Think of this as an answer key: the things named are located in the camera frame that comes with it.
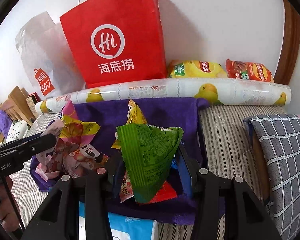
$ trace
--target gray checkered pillow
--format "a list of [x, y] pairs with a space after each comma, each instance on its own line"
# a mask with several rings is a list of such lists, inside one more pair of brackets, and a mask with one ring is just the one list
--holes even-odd
[[282, 239], [300, 230], [300, 115], [270, 114], [248, 117], [265, 155], [270, 185], [270, 213]]

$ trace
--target finger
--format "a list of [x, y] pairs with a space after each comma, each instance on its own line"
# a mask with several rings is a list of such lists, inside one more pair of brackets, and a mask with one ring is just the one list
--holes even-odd
[[19, 227], [19, 220], [17, 215], [14, 212], [8, 214], [1, 225], [8, 232], [16, 231]]
[[13, 206], [8, 198], [5, 198], [0, 203], [0, 220], [3, 220], [9, 213], [14, 213]]
[[[12, 189], [12, 184], [13, 184], [12, 179], [10, 177], [6, 177], [6, 181], [7, 181], [9, 190], [11, 190]], [[7, 191], [4, 187], [4, 185], [1, 184], [0, 185], [0, 200], [3, 200], [4, 198], [7, 198], [7, 197], [8, 197]]]

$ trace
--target snack wrapper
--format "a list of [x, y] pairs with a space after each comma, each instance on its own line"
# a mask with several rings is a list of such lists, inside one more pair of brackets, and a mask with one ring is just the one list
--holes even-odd
[[121, 190], [119, 192], [119, 197], [121, 199], [120, 203], [127, 200], [128, 198], [133, 197], [132, 185], [131, 185], [131, 182], [130, 182], [130, 177], [127, 174], [127, 172], [125, 172], [124, 177], [123, 177]]
[[250, 79], [274, 83], [271, 71], [260, 63], [232, 61], [227, 59], [226, 68], [229, 78]]
[[183, 130], [130, 123], [117, 133], [135, 200], [148, 203], [168, 177]]
[[157, 203], [160, 201], [168, 200], [177, 197], [176, 191], [173, 187], [165, 181], [162, 187], [158, 190], [158, 192], [154, 195], [154, 197], [146, 204]]
[[[126, 124], [128, 123], [144, 123], [144, 124], [148, 123], [140, 107], [131, 99], [129, 100], [128, 103], [128, 120]], [[111, 148], [120, 149], [121, 148], [120, 141], [118, 140], [117, 133], [115, 133], [115, 138], [116, 140], [112, 144]]]
[[82, 122], [72, 101], [68, 101], [59, 115], [43, 132], [53, 133], [57, 138], [54, 148], [37, 154], [40, 164], [36, 168], [45, 181], [55, 178], [60, 171], [76, 178], [88, 170], [103, 167], [108, 156], [96, 150], [89, 143], [100, 129], [95, 122]]
[[72, 101], [68, 101], [62, 109], [59, 118], [65, 124], [60, 138], [72, 143], [89, 144], [100, 129], [96, 122], [82, 122], [78, 120], [77, 112]]
[[175, 169], [175, 170], [178, 169], [177, 160], [176, 160], [176, 155], [174, 155], [174, 157], [173, 157], [173, 159], [172, 159], [171, 168], [172, 168], [172, 169]]
[[168, 66], [168, 78], [227, 78], [220, 64], [199, 60], [172, 60]]
[[[134, 195], [133, 195], [132, 185], [130, 182], [130, 177], [127, 174], [127, 172], [125, 172], [124, 178], [122, 181], [121, 190], [119, 192], [119, 197], [121, 199], [120, 203], [122, 203], [123, 201], [125, 201], [133, 196]], [[144, 204], [139, 203], [139, 204], [140, 205], [151, 204], [151, 203], [168, 200], [168, 199], [175, 198], [175, 197], [177, 197], [176, 191], [173, 189], [173, 187], [167, 181], [165, 181], [163, 183], [162, 187], [159, 189], [159, 191], [154, 195], [154, 197], [148, 203], [144, 203]]]
[[67, 173], [73, 177], [81, 177], [88, 171], [96, 171], [104, 167], [109, 157], [99, 152], [90, 144], [82, 144], [79, 149], [70, 152], [64, 152], [63, 165]]

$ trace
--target pink candy wrapper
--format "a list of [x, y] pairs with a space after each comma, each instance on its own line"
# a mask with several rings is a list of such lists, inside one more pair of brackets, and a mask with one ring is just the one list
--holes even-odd
[[119, 192], [119, 197], [121, 199], [120, 203], [127, 200], [128, 198], [133, 197], [132, 185], [131, 185], [130, 178], [129, 178], [129, 175], [127, 172], [124, 174], [124, 178], [123, 178], [122, 185], [121, 185], [121, 190]]
[[104, 167], [109, 157], [89, 144], [100, 126], [95, 122], [78, 120], [72, 101], [67, 102], [59, 118], [61, 120], [57, 119], [42, 134], [54, 134], [57, 143], [54, 148], [36, 155], [40, 162], [36, 173], [47, 181], [56, 178], [60, 171], [76, 178], [89, 170]]

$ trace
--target red snack packet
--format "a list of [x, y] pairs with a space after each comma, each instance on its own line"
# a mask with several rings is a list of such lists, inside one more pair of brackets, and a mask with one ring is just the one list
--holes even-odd
[[154, 197], [146, 204], [156, 203], [175, 197], [177, 197], [176, 191], [167, 181], [165, 181], [162, 187], [158, 190], [157, 194], [155, 194]]
[[274, 83], [271, 71], [260, 63], [232, 61], [227, 59], [226, 69], [229, 78], [250, 79]]

